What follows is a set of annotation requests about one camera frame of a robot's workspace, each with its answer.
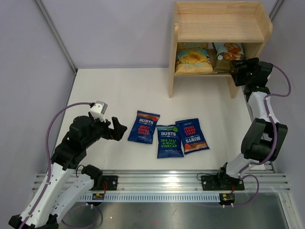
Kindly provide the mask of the light blue cassava chips bag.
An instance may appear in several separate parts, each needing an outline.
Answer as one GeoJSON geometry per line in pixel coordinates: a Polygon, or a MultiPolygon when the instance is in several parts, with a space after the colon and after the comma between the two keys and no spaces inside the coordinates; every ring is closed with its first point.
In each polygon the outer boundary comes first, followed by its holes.
{"type": "Polygon", "coordinates": [[[213,43],[216,51],[214,70],[216,72],[229,72],[231,61],[245,59],[243,45],[240,42],[217,42],[213,43]]]}

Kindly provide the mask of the blue Burts spicy chilli bag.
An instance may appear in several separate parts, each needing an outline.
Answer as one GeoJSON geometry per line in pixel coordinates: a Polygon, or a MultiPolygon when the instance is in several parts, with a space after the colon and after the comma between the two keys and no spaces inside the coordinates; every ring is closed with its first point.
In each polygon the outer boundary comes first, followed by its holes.
{"type": "Polygon", "coordinates": [[[152,144],[154,131],[159,118],[159,114],[138,110],[127,140],[136,143],[152,144]]]}

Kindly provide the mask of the tan kettle chips bag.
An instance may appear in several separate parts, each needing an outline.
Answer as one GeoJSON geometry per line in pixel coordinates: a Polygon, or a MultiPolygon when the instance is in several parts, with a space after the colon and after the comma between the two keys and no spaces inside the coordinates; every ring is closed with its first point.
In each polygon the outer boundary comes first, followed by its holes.
{"type": "Polygon", "coordinates": [[[213,67],[206,42],[178,42],[175,74],[212,73],[213,67]]]}

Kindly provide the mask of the blue Burts sea salt bag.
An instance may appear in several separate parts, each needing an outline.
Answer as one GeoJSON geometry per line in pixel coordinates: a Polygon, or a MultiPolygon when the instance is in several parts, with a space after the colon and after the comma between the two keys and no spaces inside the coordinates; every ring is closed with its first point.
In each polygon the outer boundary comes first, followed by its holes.
{"type": "Polygon", "coordinates": [[[157,158],[181,158],[182,141],[175,125],[157,125],[158,152],[157,158]]]}

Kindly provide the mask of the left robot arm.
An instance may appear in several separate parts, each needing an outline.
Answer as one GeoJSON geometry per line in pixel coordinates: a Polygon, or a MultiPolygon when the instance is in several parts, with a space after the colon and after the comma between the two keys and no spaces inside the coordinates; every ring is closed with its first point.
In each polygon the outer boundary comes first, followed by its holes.
{"type": "Polygon", "coordinates": [[[62,142],[51,157],[51,169],[27,208],[12,216],[9,225],[14,229],[57,229],[62,219],[77,200],[90,189],[103,184],[102,171],[88,165],[77,180],[61,192],[79,163],[86,157],[86,150],[96,141],[120,141],[127,127],[116,117],[111,121],[78,116],[73,120],[62,142]]]}

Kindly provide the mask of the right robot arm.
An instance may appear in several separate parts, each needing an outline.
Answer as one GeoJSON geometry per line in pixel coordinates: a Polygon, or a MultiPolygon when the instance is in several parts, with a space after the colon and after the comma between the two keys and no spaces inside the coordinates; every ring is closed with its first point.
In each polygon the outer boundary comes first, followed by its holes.
{"type": "Polygon", "coordinates": [[[251,168],[274,161],[282,147],[288,127],[276,118],[270,99],[273,94],[266,86],[275,65],[258,58],[231,61],[231,77],[236,86],[244,87],[253,121],[241,144],[241,153],[225,163],[216,176],[218,187],[237,187],[242,175],[251,168]]]}

